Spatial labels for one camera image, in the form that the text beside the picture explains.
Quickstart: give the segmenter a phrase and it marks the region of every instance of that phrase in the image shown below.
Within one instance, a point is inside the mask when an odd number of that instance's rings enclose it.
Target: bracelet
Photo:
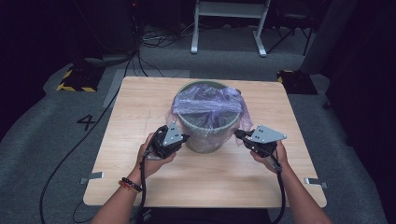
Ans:
[[[132,182],[126,177],[123,177],[122,180],[119,181],[119,184],[122,185],[125,189],[133,190],[136,193],[142,192],[142,188],[140,188],[136,183]]]

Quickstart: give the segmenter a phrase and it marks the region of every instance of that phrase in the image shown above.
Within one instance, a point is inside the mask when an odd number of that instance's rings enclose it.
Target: cable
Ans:
[[[132,67],[134,68],[134,60],[132,61]],[[134,75],[137,77],[137,73],[135,70],[134,70]]]
[[[141,61],[143,61],[144,63],[146,63],[146,64],[149,65],[150,67],[157,69],[157,71],[160,73],[160,75],[161,75],[162,77],[164,77],[164,75],[163,75],[163,73],[161,72],[161,70],[160,70],[158,67],[156,67],[156,66],[154,66],[154,65],[152,65],[152,64],[150,64],[150,63],[148,63],[148,62],[146,62],[145,60],[143,60],[143,59],[140,57],[140,53],[137,53],[137,58],[139,59],[140,68],[142,69],[142,72],[146,75],[146,77],[148,77],[149,75],[148,75],[148,74],[145,72],[145,70],[143,69],[142,62],[141,62]]]
[[[126,76],[126,72],[128,70],[129,63],[131,62],[132,58],[128,61],[128,63],[125,66],[125,71],[124,71],[124,77]],[[50,174],[49,178],[47,179],[46,184],[44,185],[44,188],[41,191],[40,195],[40,202],[39,202],[39,211],[40,211],[40,220],[42,224],[45,224],[45,218],[44,218],[44,210],[43,210],[43,202],[44,202],[44,195],[46,193],[47,187],[50,184],[51,179],[55,176],[55,174],[58,172],[59,168],[62,166],[64,161],[76,150],[76,148],[88,137],[88,135],[93,131],[93,129],[97,126],[99,121],[102,119],[102,117],[105,115],[107,110],[110,108],[111,104],[113,101],[116,99],[116,96],[119,94],[120,88],[117,89],[117,92],[114,94],[113,98],[111,99],[110,103],[108,103],[107,107],[105,110],[102,112],[101,116],[99,119],[93,124],[92,128],[88,130],[88,132],[76,143],[75,146],[64,156],[64,158],[58,163],[58,165],[55,167],[55,169],[52,171]]]
[[[274,224],[278,223],[280,219],[282,219],[283,214],[285,213],[285,203],[286,203],[286,195],[285,195],[285,188],[283,187],[283,181],[281,176],[282,171],[276,172],[277,182],[279,183],[280,193],[282,195],[282,207],[280,208],[279,215],[277,216],[276,220],[273,222]]]
[[[150,146],[152,143],[152,139],[154,138],[154,136],[156,136],[158,134],[158,132],[160,131],[161,128],[157,129],[157,131],[155,131],[154,135],[152,135],[151,139],[148,142],[148,148],[146,148],[145,152],[142,155],[142,161],[140,162],[140,179],[142,181],[142,200],[140,201],[139,204],[139,208],[137,211],[137,215],[139,217],[142,217],[143,214],[143,208],[145,206],[145,202],[146,202],[146,194],[147,194],[147,188],[146,188],[146,175],[145,175],[145,162],[146,162],[146,157],[147,155],[151,152],[150,151]]]
[[[73,0],[73,2],[74,2],[74,4],[75,4],[75,6],[76,6],[76,8],[77,8],[77,10],[78,10],[78,12],[79,12],[79,14],[81,15],[82,19],[84,20],[85,24],[88,26],[88,29],[90,29],[90,31],[91,31],[93,37],[95,37],[96,41],[97,41],[104,49],[107,49],[107,50],[110,51],[110,52],[118,53],[118,54],[119,54],[119,53],[127,54],[127,53],[129,53],[129,52],[131,52],[131,51],[133,50],[133,49],[131,49],[131,50],[124,51],[124,50],[122,50],[122,49],[117,49],[117,48],[113,49],[113,48],[109,48],[108,46],[106,46],[106,45],[99,39],[99,37],[96,35],[95,31],[93,30],[91,24],[88,22],[87,18],[84,16],[84,13],[82,12],[82,10],[81,10],[81,8],[79,7],[79,5],[78,5],[78,3],[76,2],[76,0]]]
[[[187,30],[189,30],[190,27],[192,27],[194,25],[194,22],[190,25],[188,25],[187,27],[185,27],[181,32],[180,32],[180,36],[175,36],[175,35],[158,35],[156,31],[148,31],[146,32],[145,35],[143,35],[142,37],[142,46],[147,47],[147,48],[165,48],[169,45],[174,44],[176,41],[183,39],[184,37],[188,36],[188,35],[192,35],[193,33],[189,33],[184,35],[183,33],[186,32]],[[147,41],[151,41],[151,40],[156,40],[158,39],[158,43],[157,44],[151,44],[151,43],[147,43]],[[170,41],[170,43],[165,44],[165,45],[161,45],[162,43],[164,43],[164,41]]]
[[[79,206],[80,206],[83,202],[84,202],[84,201],[81,200],[81,202],[77,205],[77,207],[76,207],[75,210],[73,211],[73,221],[74,221],[75,223],[85,223],[85,222],[89,222],[89,221],[91,221],[91,220],[93,219],[93,217],[91,217],[91,218],[89,218],[89,219],[87,219],[87,220],[84,220],[84,221],[77,221],[77,220],[76,220],[75,214],[76,214],[76,212],[77,212],[77,209],[79,208]]]
[[[136,51],[136,47],[138,45],[138,41],[134,42],[133,47],[131,48],[131,50],[124,50],[124,49],[113,49],[113,48],[109,48],[107,45],[105,45],[102,40],[96,35],[95,31],[93,30],[91,24],[88,22],[87,18],[84,16],[84,13],[82,12],[80,6],[78,5],[78,3],[76,2],[76,0],[73,0],[74,5],[76,6],[76,9],[78,10],[80,16],[82,17],[82,19],[84,20],[84,22],[86,23],[88,29],[91,31],[93,37],[96,39],[96,41],[106,50],[116,53],[116,54],[125,54],[125,57],[121,58],[121,59],[116,59],[116,60],[110,60],[110,61],[105,61],[105,62],[90,62],[87,61],[87,63],[91,64],[93,67],[109,67],[109,66],[113,66],[113,65],[117,65],[120,63],[124,63],[126,61],[128,61],[131,57],[134,57],[135,51]],[[133,36],[134,39],[138,40],[140,39],[136,32],[133,30]]]

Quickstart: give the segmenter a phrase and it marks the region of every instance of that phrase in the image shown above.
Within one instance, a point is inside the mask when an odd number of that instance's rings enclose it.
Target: white stand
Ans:
[[[262,33],[262,27],[264,25],[270,3],[271,0],[265,0],[264,4],[218,3],[196,0],[191,53],[195,54],[198,52],[199,16],[220,16],[260,19],[259,28],[257,31],[253,31],[253,36],[256,40],[260,56],[267,56],[260,35]]]

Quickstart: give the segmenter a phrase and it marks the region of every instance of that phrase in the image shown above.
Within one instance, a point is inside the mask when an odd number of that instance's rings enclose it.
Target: number 4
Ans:
[[[79,119],[77,121],[77,123],[84,123],[85,124],[85,130],[84,131],[87,131],[88,128],[90,127],[90,124],[95,123],[95,121],[92,121],[92,115],[87,115],[84,118]]]

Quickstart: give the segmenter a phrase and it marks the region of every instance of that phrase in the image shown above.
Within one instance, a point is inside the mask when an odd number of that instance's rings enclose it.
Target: person's right hand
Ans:
[[[276,146],[276,151],[274,151],[273,155],[274,157],[278,160],[278,162],[282,165],[282,167],[289,166],[288,163],[288,155],[286,153],[285,146],[283,146],[282,141],[276,141],[277,146]],[[254,151],[250,151],[250,155],[253,157],[253,159],[257,162],[260,162],[267,167],[268,170],[270,170],[273,173],[276,173],[276,170],[274,167],[267,161],[267,159],[262,158],[259,156]]]

